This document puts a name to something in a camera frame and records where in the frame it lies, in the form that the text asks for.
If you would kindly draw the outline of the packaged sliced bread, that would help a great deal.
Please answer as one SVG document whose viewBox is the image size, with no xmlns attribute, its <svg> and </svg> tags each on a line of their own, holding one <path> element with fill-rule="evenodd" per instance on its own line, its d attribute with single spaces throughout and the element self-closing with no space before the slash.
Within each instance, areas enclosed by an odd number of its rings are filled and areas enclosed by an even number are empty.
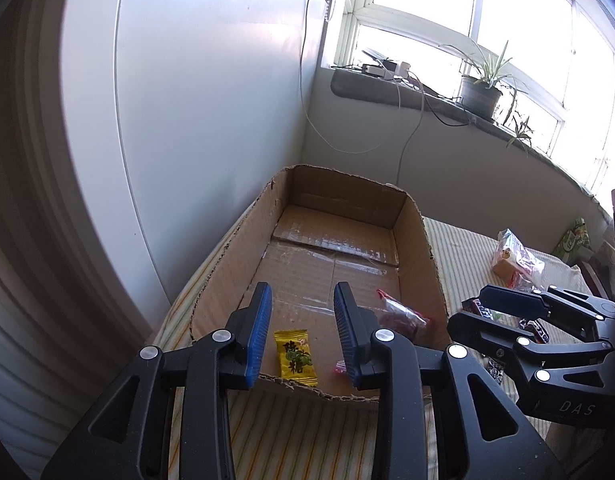
<svg viewBox="0 0 615 480">
<path fill-rule="evenodd" d="M 509 229 L 498 232 L 497 247 L 492 260 L 492 271 L 507 284 L 523 276 L 533 285 L 542 284 L 545 262 L 525 248 L 516 234 Z"/>
</svg>

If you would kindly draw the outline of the red dried fruit pack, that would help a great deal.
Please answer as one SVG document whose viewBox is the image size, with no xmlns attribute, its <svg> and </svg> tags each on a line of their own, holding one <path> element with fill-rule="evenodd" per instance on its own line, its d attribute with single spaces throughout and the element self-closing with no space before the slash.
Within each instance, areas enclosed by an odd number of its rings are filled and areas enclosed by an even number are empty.
<svg viewBox="0 0 615 480">
<path fill-rule="evenodd" d="M 360 306 L 350 287 L 342 290 L 337 286 L 333 293 L 333 310 L 343 355 L 335 365 L 335 372 L 347 374 L 352 382 L 361 374 L 361 367 L 370 362 L 371 335 L 377 330 L 390 330 L 422 347 L 433 345 L 431 318 L 402 304 L 385 289 L 377 288 L 376 294 L 378 304 L 373 309 Z"/>
</svg>

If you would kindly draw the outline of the yellow candy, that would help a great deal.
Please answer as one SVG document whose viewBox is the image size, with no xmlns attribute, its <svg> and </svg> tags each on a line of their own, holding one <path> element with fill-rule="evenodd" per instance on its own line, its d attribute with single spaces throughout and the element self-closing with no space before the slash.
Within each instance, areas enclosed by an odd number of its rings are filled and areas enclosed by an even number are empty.
<svg viewBox="0 0 615 480">
<path fill-rule="evenodd" d="M 274 333 L 280 376 L 289 382 L 315 388 L 318 379 L 309 348 L 307 330 L 276 330 Z"/>
</svg>

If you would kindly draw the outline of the Snickers bar English label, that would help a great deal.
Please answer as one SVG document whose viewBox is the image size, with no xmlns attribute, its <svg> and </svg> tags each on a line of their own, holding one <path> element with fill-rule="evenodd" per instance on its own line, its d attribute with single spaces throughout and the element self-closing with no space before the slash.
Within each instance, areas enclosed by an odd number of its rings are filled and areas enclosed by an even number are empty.
<svg viewBox="0 0 615 480">
<path fill-rule="evenodd" d="M 489 308 L 484 307 L 478 297 L 464 300 L 461 303 L 461 308 L 466 312 L 481 316 L 481 318 L 487 318 L 490 321 L 496 320 L 493 312 Z"/>
</svg>

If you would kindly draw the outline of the Snickers bar Chinese label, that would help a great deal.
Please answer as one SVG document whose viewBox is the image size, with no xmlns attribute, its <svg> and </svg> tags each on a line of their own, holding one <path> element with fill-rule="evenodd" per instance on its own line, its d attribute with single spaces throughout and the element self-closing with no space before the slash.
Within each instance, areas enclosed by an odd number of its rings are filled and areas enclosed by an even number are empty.
<svg viewBox="0 0 615 480">
<path fill-rule="evenodd" d="M 532 339 L 537 344 L 548 344 L 550 342 L 549 333 L 545 330 L 545 327 L 539 322 L 539 320 L 528 320 L 527 318 L 521 318 L 518 321 L 518 327 L 521 330 L 525 330 L 532 334 Z"/>
</svg>

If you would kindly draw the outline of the black patterned snack packet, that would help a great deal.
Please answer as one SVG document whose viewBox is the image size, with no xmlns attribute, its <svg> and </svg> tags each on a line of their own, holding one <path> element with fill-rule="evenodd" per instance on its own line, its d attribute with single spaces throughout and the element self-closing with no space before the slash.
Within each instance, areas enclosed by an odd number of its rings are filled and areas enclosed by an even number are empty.
<svg viewBox="0 0 615 480">
<path fill-rule="evenodd" d="M 504 379 L 504 366 L 500 362 L 494 359 L 487 359 L 485 362 L 485 370 L 491 375 L 491 377 L 501 385 Z"/>
</svg>

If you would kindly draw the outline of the green tissue pack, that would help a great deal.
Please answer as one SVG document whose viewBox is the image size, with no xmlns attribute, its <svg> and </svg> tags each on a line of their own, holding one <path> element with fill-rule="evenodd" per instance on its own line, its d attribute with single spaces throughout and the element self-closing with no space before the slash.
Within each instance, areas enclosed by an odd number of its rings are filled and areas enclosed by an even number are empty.
<svg viewBox="0 0 615 480">
<path fill-rule="evenodd" d="M 582 217 L 576 218 L 573 225 L 563 232 L 551 254 L 566 264 L 575 263 L 581 248 L 590 248 L 588 229 Z"/>
</svg>

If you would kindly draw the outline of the striped tablecloth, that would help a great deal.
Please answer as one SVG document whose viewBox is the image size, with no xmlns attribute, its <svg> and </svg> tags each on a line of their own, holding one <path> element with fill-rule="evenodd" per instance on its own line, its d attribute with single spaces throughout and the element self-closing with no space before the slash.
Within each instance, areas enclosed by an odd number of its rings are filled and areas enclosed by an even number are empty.
<svg viewBox="0 0 615 480">
<path fill-rule="evenodd" d="M 163 321 L 155 344 L 164 350 L 181 349 L 192 342 L 193 310 L 207 288 L 210 271 L 219 263 L 227 242 L 240 228 L 248 207 L 225 233 L 218 246 L 193 274 Z M 490 268 L 493 238 L 423 217 L 431 250 L 437 258 L 440 281 L 454 313 L 460 300 L 475 296 L 486 283 L 503 284 Z M 577 266 L 536 252 L 545 263 L 547 284 L 590 294 Z M 467 278 L 451 271 L 451 263 L 467 266 Z M 290 389 L 265 390 L 262 380 L 249 392 L 230 393 L 233 456 L 237 479 L 369 479 L 377 429 L 375 402 L 343 403 L 317 396 L 309 398 Z M 168 479 L 180 473 L 180 430 L 183 390 L 175 396 Z M 573 479 L 592 466 L 601 431 L 541 422 L 529 418 Z"/>
</svg>

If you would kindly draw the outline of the small hanging plant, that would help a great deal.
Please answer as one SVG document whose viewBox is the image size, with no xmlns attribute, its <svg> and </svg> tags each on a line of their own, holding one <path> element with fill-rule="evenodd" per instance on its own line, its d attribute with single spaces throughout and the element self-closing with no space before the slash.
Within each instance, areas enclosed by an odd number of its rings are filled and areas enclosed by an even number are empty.
<svg viewBox="0 0 615 480">
<path fill-rule="evenodd" d="M 507 90 L 511 101 L 501 123 L 503 127 L 508 127 L 511 131 L 510 139 L 506 142 L 506 148 L 511 148 L 513 145 L 518 144 L 525 154 L 529 154 L 529 148 L 533 148 L 534 130 L 530 127 L 530 117 L 523 117 L 518 110 L 518 98 L 522 90 L 519 90 L 512 84 L 507 86 Z"/>
</svg>

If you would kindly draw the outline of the brown cardboard box tray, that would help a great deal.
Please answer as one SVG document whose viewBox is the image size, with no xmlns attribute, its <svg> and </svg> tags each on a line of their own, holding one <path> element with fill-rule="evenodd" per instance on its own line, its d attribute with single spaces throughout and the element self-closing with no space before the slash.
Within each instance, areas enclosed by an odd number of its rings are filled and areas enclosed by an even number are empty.
<svg viewBox="0 0 615 480">
<path fill-rule="evenodd" d="M 298 165 L 272 177 L 227 238 L 194 307 L 192 336 L 222 328 L 260 282 L 273 293 L 271 332 L 306 330 L 313 391 L 353 398 L 342 358 L 333 289 L 349 283 L 356 303 L 383 309 L 378 290 L 431 322 L 426 346 L 449 344 L 447 307 L 425 225 L 406 192 L 352 174 Z"/>
</svg>

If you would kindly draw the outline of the potted spider plant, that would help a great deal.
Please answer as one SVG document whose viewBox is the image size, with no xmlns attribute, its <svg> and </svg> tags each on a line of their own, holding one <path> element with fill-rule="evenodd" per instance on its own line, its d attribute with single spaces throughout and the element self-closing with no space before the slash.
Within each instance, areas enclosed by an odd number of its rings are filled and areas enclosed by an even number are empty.
<svg viewBox="0 0 615 480">
<path fill-rule="evenodd" d="M 475 75 L 461 75 L 458 101 L 471 114 L 482 119 L 494 120 L 498 101 L 503 96 L 501 87 L 504 87 L 511 95 L 506 115 L 501 121 L 501 125 L 506 126 L 513 118 L 518 96 L 522 93 L 516 76 L 509 68 L 511 62 L 511 57 L 507 55 L 509 41 L 505 41 L 500 54 L 494 54 L 476 42 L 472 45 L 475 53 L 468 53 L 454 44 L 442 44 L 443 48 L 456 53 L 461 62 L 475 70 Z"/>
</svg>

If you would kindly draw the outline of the white power strip with adapters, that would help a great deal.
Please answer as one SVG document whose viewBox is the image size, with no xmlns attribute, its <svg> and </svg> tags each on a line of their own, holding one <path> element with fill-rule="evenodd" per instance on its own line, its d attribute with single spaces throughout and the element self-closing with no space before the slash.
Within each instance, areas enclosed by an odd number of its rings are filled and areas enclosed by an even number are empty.
<svg viewBox="0 0 615 480">
<path fill-rule="evenodd" d="M 406 62 L 396 62 L 375 50 L 364 49 L 363 54 L 371 59 L 371 63 L 362 65 L 362 73 L 383 80 L 408 80 L 411 65 Z"/>
</svg>

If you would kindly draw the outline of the white refrigerator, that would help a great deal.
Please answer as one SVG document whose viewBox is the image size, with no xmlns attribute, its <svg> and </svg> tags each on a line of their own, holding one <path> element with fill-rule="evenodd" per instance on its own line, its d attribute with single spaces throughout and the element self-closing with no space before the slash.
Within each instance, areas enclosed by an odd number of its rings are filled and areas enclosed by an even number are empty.
<svg viewBox="0 0 615 480">
<path fill-rule="evenodd" d="M 260 189 L 299 159 L 324 0 L 65 0 L 76 185 L 114 300 L 158 325 Z"/>
</svg>

